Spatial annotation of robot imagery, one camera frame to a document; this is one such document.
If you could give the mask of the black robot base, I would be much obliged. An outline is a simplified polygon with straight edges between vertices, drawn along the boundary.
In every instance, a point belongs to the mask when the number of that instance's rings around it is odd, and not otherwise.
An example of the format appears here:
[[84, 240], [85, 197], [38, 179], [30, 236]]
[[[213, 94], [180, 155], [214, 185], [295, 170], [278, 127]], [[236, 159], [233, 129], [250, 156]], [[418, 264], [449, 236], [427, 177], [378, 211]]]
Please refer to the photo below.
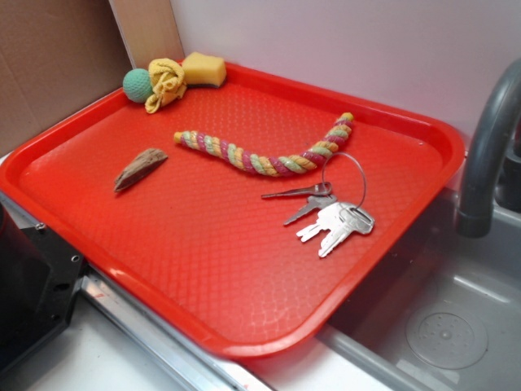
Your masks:
[[1, 375], [70, 324], [83, 254], [50, 228], [20, 228], [1, 207]]

